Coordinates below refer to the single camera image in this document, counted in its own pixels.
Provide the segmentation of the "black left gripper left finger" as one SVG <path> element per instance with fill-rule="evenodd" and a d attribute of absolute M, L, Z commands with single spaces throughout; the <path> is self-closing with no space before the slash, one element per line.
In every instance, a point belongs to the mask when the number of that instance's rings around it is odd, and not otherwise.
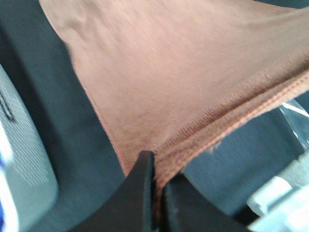
<path fill-rule="evenodd" d="M 152 231 L 152 184 L 154 155 L 142 151 L 117 191 L 72 232 Z"/>

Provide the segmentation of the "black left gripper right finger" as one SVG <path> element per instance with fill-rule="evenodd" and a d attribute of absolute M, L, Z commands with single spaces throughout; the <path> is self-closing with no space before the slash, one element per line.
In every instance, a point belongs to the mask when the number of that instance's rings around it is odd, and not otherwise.
<path fill-rule="evenodd" d="M 258 216 L 244 207 L 228 216 L 204 196 L 182 174 L 164 187 L 165 232 L 248 232 Z"/>

